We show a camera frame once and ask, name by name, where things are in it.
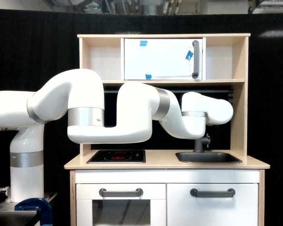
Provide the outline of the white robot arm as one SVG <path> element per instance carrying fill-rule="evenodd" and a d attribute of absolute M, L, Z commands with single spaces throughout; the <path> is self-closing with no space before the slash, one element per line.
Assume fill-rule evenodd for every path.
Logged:
<path fill-rule="evenodd" d="M 198 139 L 207 125 L 225 124 L 232 105 L 195 92 L 181 102 L 165 89 L 130 81 L 117 94 L 117 122 L 104 125 L 104 88 L 90 69 L 74 69 L 51 78 L 40 90 L 0 91 L 0 131 L 15 130 L 10 144 L 10 201 L 44 196 L 44 125 L 68 116 L 67 135 L 77 144 L 126 144 L 148 140 L 159 121 L 173 137 Z"/>

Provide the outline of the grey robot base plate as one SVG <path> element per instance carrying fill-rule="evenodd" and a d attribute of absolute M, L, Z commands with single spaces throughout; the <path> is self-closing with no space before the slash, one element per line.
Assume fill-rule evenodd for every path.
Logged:
<path fill-rule="evenodd" d="M 52 200 L 57 196 L 57 192 L 45 192 L 43 199 L 45 199 L 48 203 L 51 203 Z M 6 199 L 2 203 L 0 203 L 0 215 L 4 214 L 20 214 L 19 211 L 15 211 L 15 206 L 17 202 L 13 202 L 10 199 Z"/>

